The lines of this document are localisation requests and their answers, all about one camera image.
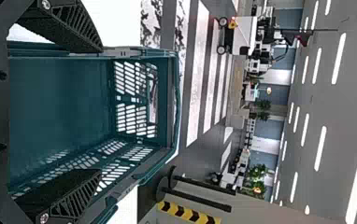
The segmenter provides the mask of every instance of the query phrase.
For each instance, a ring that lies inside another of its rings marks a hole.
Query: white floor
[[[201,109],[202,85],[207,42],[208,10],[199,1],[196,24],[195,53],[193,58],[193,82],[191,86],[190,113],[188,119],[187,146],[198,137],[199,113]]]
[[[213,24],[213,42],[211,44],[212,49],[216,49],[219,42],[219,24],[217,21],[214,21]],[[204,122],[204,133],[206,133],[211,127],[211,117],[212,117],[212,108],[214,102],[214,87],[216,83],[217,75],[217,59],[218,54],[216,50],[211,51],[210,56],[210,70],[208,75],[208,84],[207,84],[207,99],[206,99],[206,109],[205,109],[205,122]]]

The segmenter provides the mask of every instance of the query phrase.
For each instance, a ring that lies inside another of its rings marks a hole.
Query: white wall
[[[269,0],[269,6],[274,6],[276,9],[303,8],[304,0]]]
[[[278,155],[279,145],[280,145],[279,140],[254,136],[252,140],[252,146],[250,149],[273,154],[273,155]]]
[[[118,211],[107,224],[137,224],[137,191],[138,187],[118,202]]]
[[[292,70],[269,69],[263,78],[264,84],[290,86]]]

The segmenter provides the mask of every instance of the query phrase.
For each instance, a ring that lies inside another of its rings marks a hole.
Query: potted plant
[[[271,109],[271,101],[268,100],[260,100],[255,102],[256,106],[263,111]]]
[[[268,121],[270,117],[269,113],[266,113],[264,111],[260,112],[257,114],[257,119],[260,119],[262,121]]]

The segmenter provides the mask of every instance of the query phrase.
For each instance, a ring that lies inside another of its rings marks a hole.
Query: warning tape
[[[221,224],[219,217],[211,217],[204,213],[176,205],[175,203],[160,202],[158,203],[158,209],[170,216],[179,217],[195,224]]]

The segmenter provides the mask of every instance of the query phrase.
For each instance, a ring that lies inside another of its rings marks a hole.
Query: white machine
[[[236,17],[231,20],[219,19],[222,35],[217,52],[233,55],[251,55],[255,49],[257,35],[257,17]]]

